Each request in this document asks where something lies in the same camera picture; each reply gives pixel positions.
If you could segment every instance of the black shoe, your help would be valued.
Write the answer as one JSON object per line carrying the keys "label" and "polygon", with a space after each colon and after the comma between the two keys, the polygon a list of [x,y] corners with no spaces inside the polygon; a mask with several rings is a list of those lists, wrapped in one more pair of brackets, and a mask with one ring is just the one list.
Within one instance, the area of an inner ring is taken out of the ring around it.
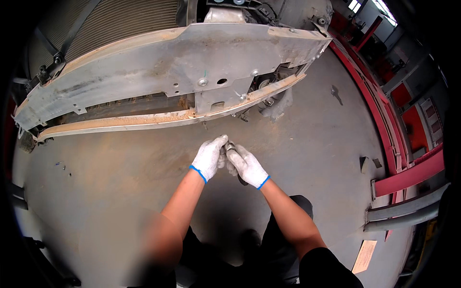
{"label": "black shoe", "polygon": [[253,258],[261,246],[261,237],[254,229],[248,229],[240,236],[240,248],[245,261]]}

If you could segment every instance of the knee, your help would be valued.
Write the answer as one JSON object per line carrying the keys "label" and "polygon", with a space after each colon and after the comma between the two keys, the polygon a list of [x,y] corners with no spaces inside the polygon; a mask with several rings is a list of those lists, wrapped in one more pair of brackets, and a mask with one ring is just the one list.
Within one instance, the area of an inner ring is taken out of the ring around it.
{"label": "knee", "polygon": [[290,196],[290,198],[298,204],[299,207],[301,207],[306,213],[311,217],[311,219],[314,219],[314,214],[312,210],[312,203],[304,196],[302,195],[293,195]]}

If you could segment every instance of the aluminum crash bar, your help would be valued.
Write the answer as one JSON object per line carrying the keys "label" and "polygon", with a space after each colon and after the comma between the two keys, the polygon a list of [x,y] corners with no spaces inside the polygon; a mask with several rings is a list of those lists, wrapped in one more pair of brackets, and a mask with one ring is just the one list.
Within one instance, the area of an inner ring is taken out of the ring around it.
{"label": "aluminum crash bar", "polygon": [[[45,129],[38,141],[58,135],[187,125],[223,117],[282,92],[331,41],[317,31],[247,23],[198,23],[123,39],[68,63],[61,74],[37,85],[18,107],[15,121],[25,130],[86,107],[165,93],[195,94],[195,110],[81,121]],[[280,64],[299,66],[295,75],[248,92],[254,76]],[[219,111],[212,105],[224,102]]]}

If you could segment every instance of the paper sheet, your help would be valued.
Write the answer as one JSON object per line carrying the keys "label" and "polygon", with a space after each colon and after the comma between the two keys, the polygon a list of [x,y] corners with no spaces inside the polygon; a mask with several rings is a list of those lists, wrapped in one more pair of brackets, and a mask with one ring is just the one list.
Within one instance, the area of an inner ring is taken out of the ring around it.
{"label": "paper sheet", "polygon": [[365,271],[370,264],[370,260],[372,259],[373,251],[376,246],[376,240],[364,240],[362,243],[362,247],[360,248],[359,255],[357,255],[357,259],[355,260],[354,267],[352,268],[352,273],[357,274],[362,271]]}

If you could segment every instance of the window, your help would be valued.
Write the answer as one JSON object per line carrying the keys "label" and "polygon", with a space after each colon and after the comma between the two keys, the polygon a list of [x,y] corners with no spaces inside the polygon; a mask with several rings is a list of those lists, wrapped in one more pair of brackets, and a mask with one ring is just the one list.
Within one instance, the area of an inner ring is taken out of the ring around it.
{"label": "window", "polygon": [[357,13],[360,6],[362,6],[362,4],[357,2],[357,0],[352,0],[352,2],[349,4],[349,9],[352,10],[354,13]]}
{"label": "window", "polygon": [[389,8],[387,8],[387,5],[383,2],[383,0],[372,0],[373,3],[376,5],[376,7],[381,11],[381,13],[384,14],[384,17],[390,22],[390,24],[394,27],[397,27],[397,21],[394,18],[394,15],[390,12]]}

